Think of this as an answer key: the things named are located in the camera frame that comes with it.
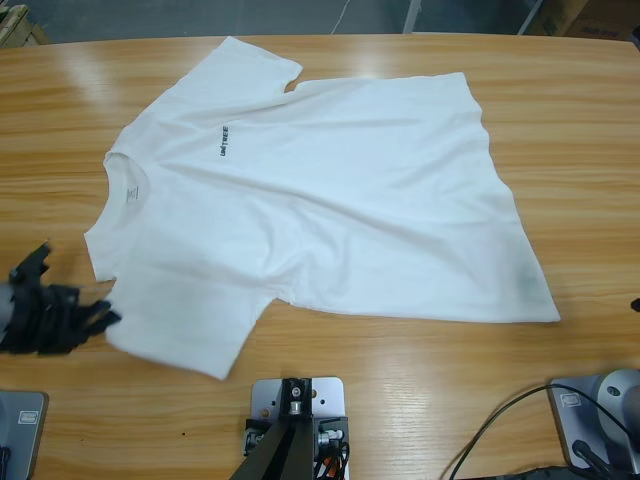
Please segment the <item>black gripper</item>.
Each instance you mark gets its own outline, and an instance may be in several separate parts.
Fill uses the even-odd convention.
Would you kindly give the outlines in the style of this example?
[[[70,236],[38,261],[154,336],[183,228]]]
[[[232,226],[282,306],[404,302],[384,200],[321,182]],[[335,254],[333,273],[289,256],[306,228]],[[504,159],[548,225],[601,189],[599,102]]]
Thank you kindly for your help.
[[[1,352],[67,354],[121,321],[108,300],[78,305],[79,293],[61,285],[2,285]]]

